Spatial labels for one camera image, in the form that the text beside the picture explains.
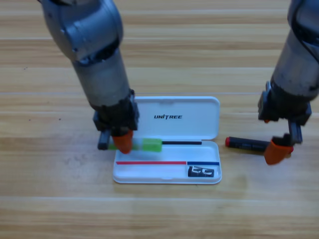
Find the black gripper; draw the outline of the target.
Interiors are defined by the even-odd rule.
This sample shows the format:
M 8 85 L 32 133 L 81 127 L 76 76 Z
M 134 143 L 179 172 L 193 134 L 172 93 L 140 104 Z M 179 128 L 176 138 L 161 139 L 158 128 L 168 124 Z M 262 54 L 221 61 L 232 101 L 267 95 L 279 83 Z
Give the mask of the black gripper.
M 133 130 L 138 129 L 139 110 L 135 100 L 135 92 L 129 89 L 129 94 L 119 100 L 113 106 L 95 106 L 93 122 L 100 137 L 98 140 L 99 150 L 108 150 L 110 132 L 114 147 L 123 154 L 128 154 L 133 148 Z
M 289 123 L 289 133 L 272 137 L 267 146 L 264 158 L 268 165 L 280 163 L 291 154 L 295 144 L 303 142 L 301 126 L 311 114 L 310 98 L 289 94 L 272 81 L 266 83 L 258 102 L 258 119 L 265 123 L 287 119 Z

